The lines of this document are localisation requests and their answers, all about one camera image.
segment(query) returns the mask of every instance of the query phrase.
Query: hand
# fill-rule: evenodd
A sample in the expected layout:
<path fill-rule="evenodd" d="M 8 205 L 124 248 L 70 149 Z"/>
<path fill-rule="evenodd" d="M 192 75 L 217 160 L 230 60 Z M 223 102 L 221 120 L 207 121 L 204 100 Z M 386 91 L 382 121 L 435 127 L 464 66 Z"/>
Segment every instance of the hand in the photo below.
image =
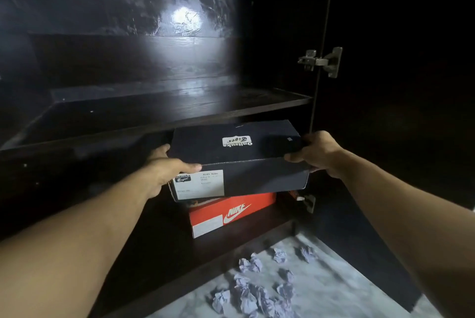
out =
<path fill-rule="evenodd" d="M 170 144 L 165 144 L 152 151 L 147 159 L 146 165 L 140 172 L 146 176 L 150 183 L 150 193 L 148 198 L 152 198 L 160 193 L 162 185 L 182 173 L 196 173 L 201 170 L 201 164 L 184 163 L 180 159 L 169 158 L 167 152 Z"/>
<path fill-rule="evenodd" d="M 310 145 L 302 148 L 300 152 L 286 154 L 284 159 L 292 163 L 305 160 L 314 167 L 311 171 L 326 169 L 330 176 L 339 178 L 335 169 L 335 157 L 339 152 L 344 152 L 344 149 L 333 137 L 328 132 L 321 130 L 305 135 L 304 140 L 308 141 Z"/>

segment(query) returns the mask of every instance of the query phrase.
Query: black shoe box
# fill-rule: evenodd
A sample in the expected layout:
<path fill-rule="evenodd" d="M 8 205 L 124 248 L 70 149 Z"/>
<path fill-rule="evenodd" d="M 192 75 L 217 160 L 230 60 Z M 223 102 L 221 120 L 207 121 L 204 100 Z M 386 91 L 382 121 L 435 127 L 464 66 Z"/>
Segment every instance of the black shoe box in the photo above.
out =
<path fill-rule="evenodd" d="M 288 120 L 177 128 L 168 156 L 203 169 L 178 175 L 169 187 L 175 201 L 303 189 L 309 165 L 284 160 L 302 146 Z"/>

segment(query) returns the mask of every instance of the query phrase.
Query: metal hinge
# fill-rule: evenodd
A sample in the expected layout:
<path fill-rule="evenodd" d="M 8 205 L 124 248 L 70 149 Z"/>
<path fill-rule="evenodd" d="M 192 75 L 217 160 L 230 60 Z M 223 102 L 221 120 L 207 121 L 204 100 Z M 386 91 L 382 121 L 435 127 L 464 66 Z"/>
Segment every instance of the metal hinge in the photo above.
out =
<path fill-rule="evenodd" d="M 299 64 L 305 65 L 305 70 L 313 71 L 313 67 L 323 67 L 330 78 L 338 76 L 338 68 L 340 67 L 342 47 L 335 47 L 330 54 L 317 58 L 316 50 L 307 50 L 304 57 L 298 59 Z"/>

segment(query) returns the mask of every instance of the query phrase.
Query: marble floor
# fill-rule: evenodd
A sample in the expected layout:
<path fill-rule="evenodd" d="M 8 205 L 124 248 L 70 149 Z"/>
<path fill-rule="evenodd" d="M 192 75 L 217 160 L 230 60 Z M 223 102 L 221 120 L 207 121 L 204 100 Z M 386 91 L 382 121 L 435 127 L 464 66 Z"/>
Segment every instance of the marble floor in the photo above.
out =
<path fill-rule="evenodd" d="M 311 263 L 305 262 L 298 254 L 302 244 L 311 246 L 319 259 Z M 251 283 L 264 286 L 271 296 L 277 296 L 275 287 L 284 282 L 281 277 L 282 270 L 290 269 L 295 276 L 292 306 L 302 318 L 440 317 L 425 297 L 419 300 L 412 314 L 407 312 L 315 237 L 299 234 L 282 240 L 274 247 L 286 252 L 285 263 L 278 264 L 273 261 L 271 250 L 263 251 L 258 254 L 264 266 L 262 272 L 247 272 L 245 275 L 250 278 Z M 231 297 L 229 304 L 225 304 L 224 315 L 217 314 L 211 308 L 211 292 L 234 287 L 233 277 L 237 272 L 236 269 L 231 269 L 148 318 L 245 317 L 239 311 L 235 296 Z"/>

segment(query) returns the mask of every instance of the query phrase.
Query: white label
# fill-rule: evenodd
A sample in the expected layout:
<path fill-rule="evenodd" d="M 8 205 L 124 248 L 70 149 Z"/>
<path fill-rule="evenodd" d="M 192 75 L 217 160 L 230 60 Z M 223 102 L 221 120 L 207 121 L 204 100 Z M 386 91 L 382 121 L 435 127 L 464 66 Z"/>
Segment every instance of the white label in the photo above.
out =
<path fill-rule="evenodd" d="M 252 140 L 249 135 L 230 136 L 223 138 L 223 147 L 251 146 Z"/>
<path fill-rule="evenodd" d="M 224 195 L 223 170 L 179 174 L 173 180 L 177 200 L 218 197 Z"/>
<path fill-rule="evenodd" d="M 223 215 L 217 215 L 214 218 L 202 221 L 197 225 L 193 225 L 193 238 L 199 237 L 209 231 L 214 231 L 215 229 L 223 226 Z"/>

